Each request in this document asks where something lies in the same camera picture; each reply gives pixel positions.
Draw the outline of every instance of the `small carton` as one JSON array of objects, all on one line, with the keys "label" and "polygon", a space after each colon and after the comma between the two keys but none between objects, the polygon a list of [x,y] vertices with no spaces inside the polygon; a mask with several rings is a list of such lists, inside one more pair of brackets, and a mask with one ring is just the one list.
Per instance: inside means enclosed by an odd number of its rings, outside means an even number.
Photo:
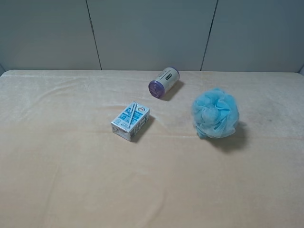
[{"label": "small carton", "polygon": [[141,127],[149,120],[150,118],[150,109],[136,103],[136,109],[132,118],[130,128],[128,128],[130,118],[132,115],[133,104],[132,102],[127,108],[125,108],[112,122],[112,131],[125,138],[126,140],[131,141],[131,138],[138,133]]}]

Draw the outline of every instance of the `cylindrical container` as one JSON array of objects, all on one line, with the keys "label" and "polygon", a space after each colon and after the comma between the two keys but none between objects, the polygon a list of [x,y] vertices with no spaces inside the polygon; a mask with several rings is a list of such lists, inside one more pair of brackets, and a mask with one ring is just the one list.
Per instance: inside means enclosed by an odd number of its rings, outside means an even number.
[{"label": "cylindrical container", "polygon": [[161,98],[179,80],[180,73],[173,67],[164,69],[155,80],[149,83],[149,91],[152,96]]}]

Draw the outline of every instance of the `beige blanket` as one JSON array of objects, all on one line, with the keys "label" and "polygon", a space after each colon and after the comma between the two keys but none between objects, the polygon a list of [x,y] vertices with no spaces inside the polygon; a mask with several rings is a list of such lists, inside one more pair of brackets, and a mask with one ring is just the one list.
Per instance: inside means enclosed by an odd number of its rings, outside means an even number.
[{"label": "beige blanket", "polygon": [[[15,70],[0,77],[0,228],[300,228],[304,77],[181,72],[163,100],[155,71]],[[200,140],[195,97],[237,100],[237,132]],[[129,142],[110,122],[151,109]]]}]

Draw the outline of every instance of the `table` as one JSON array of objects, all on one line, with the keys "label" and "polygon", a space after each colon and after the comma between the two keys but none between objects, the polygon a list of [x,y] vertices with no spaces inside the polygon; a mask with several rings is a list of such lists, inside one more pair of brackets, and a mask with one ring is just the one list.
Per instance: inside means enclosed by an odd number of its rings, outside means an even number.
[{"label": "table", "polygon": [[[1,228],[299,228],[304,224],[304,77],[12,70],[0,77]],[[195,97],[238,102],[234,135],[201,140]],[[129,142],[110,122],[132,101],[151,119]]]}]

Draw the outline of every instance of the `blue bath sponge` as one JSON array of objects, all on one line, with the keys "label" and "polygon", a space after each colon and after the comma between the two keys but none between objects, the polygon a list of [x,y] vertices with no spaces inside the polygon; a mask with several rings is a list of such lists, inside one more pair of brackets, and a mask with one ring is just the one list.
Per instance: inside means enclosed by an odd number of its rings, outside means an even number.
[{"label": "blue bath sponge", "polygon": [[200,138],[223,138],[233,134],[239,113],[233,96],[215,88],[197,97],[192,104],[194,127]]}]

